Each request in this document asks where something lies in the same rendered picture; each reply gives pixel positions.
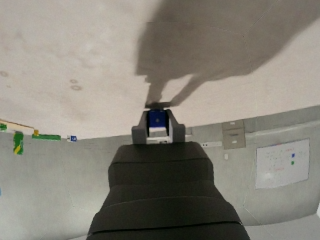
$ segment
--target blue block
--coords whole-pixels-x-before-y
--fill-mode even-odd
[[[166,112],[164,110],[149,111],[149,127],[162,128],[166,127]]]

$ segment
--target stain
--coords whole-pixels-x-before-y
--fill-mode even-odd
[[[7,72],[5,72],[5,71],[0,71],[0,75],[2,77],[9,77],[9,74]]]
[[[80,86],[72,86],[71,88],[73,90],[75,90],[75,91],[81,91],[82,90],[82,87],[80,87]]]

